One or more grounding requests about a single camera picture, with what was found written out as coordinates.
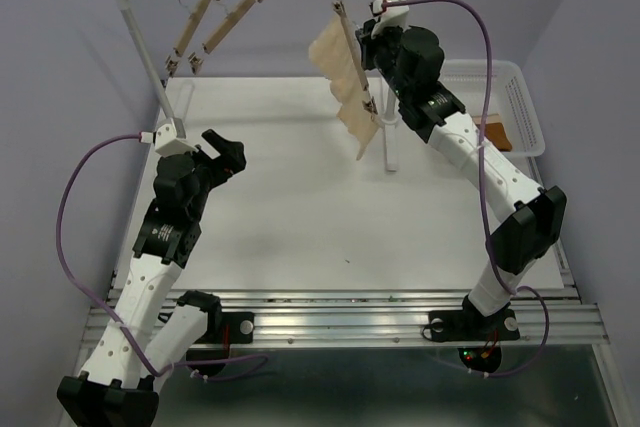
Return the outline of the wooden clip hanger with underwear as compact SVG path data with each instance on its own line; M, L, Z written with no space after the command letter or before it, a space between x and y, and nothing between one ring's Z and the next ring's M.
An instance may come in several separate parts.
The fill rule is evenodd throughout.
M335 0L332 3L332 6L333 6L334 12L337 14L339 18L340 25L345 37L346 45L347 45L347 48L351 57L351 61L353 64L353 69L356 73L358 83L363 92L363 96L364 96L363 107L371 115L377 116L378 115L377 106L369 90L369 82L361 65L360 51L359 51L359 48L356 46L356 39L354 38L353 32L351 31L351 22L348 18L344 3L342 0Z

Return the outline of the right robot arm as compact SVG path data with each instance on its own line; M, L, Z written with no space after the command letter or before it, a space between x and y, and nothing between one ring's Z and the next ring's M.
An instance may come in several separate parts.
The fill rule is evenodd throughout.
M480 341L508 329L508 306L534 263L557 242L567 197L521 173L480 130L464 104L440 80L444 52L422 27L378 27L369 20L356 33L365 70L377 70L398 100L405 124L442 154L474 185L481 213L499 225L488 236L488 264L458 310L433 311L428 327L435 342Z

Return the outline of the beige underwear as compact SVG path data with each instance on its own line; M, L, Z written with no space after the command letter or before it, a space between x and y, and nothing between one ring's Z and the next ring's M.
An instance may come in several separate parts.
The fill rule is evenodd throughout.
M328 25L310 44L309 60L329 80L330 92L339 102L337 118L358 142L356 160L359 161L377 133L377 108L369 92L369 84L354 63L350 45L354 39L343 26L343 18L334 14Z

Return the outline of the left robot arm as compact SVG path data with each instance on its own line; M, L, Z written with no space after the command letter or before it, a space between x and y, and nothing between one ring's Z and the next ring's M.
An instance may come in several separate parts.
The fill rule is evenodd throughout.
M57 398L78 426L149 426L163 384L196 340L215 339L222 329L218 297L187 292L160 332L153 330L167 294L187 266L201 234L210 192L242 172L244 145L214 130L200 146L161 156L154 197L134 242L125 286L115 307L95 303L110 320L78 374L64 377Z

